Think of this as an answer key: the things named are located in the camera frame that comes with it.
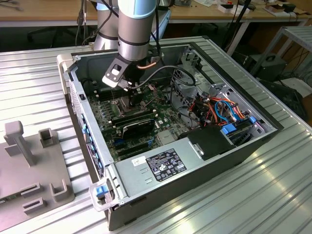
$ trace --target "barcode sticker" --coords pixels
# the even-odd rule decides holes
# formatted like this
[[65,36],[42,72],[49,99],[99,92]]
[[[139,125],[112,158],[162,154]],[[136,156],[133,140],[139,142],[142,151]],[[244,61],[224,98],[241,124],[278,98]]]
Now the barcode sticker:
[[141,156],[141,157],[132,159],[131,161],[132,161],[132,164],[133,164],[135,167],[146,162],[145,156]]

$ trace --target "aluminum slatted table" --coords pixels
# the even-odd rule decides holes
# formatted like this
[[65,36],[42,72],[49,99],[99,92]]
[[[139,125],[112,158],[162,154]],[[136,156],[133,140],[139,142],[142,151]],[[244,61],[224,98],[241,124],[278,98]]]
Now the aluminum slatted table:
[[[285,129],[239,166],[122,227],[138,233],[312,233],[312,129],[212,41],[196,42]],[[104,213],[93,209],[90,176],[66,109],[56,55],[89,51],[71,47],[0,54],[0,133],[3,123],[23,121],[26,135],[51,127],[61,140],[76,198],[3,233],[108,233]],[[220,78],[207,64],[214,82]]]
[[[282,36],[287,36],[288,40],[285,42],[285,44],[282,46],[282,48],[278,51],[277,55],[282,57],[286,51],[286,49],[290,46],[290,43],[296,42],[301,47],[305,48],[309,52],[312,52],[312,27],[305,26],[305,27],[281,27],[275,37],[270,42],[267,49],[264,51],[264,53],[261,55],[258,62],[255,64],[253,69],[251,70],[251,74],[255,75],[256,72],[259,70],[261,64],[264,62],[264,60],[267,58],[269,53],[272,51],[272,49],[276,46],[276,44],[279,42],[279,40],[282,38]],[[309,62],[301,71],[301,74],[304,74],[310,67],[312,66],[312,61]]]

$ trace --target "blue latch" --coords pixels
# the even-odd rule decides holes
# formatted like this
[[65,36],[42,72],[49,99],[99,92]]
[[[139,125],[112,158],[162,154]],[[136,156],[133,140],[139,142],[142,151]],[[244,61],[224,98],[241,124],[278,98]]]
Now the blue latch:
[[232,123],[224,125],[222,127],[222,131],[227,135],[231,132],[234,132],[236,130],[236,128],[234,127],[234,125]]
[[86,128],[87,128],[87,125],[84,124],[83,127],[82,127],[82,133],[86,133]]
[[104,197],[104,195],[106,193],[109,192],[108,188],[107,188],[107,185],[102,185],[102,186],[99,186],[99,187],[96,187],[96,192],[97,192],[97,197]]
[[250,122],[253,123],[253,124],[257,121],[257,120],[255,119],[255,117],[253,117],[253,116],[251,116],[251,117],[249,118],[249,120],[250,120]]

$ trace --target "power supply label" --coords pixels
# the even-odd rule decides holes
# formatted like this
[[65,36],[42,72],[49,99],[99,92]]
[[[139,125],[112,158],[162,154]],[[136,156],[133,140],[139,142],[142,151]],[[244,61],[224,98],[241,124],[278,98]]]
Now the power supply label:
[[146,159],[156,180],[162,182],[186,170],[186,167],[174,149],[167,150]]

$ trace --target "clear plastic latch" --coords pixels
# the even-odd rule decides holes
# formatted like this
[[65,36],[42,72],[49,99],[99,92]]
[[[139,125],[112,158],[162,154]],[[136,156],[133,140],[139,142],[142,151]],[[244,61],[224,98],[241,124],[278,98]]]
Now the clear plastic latch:
[[115,188],[109,178],[104,177],[89,188],[92,204],[97,211],[105,211],[119,204]]

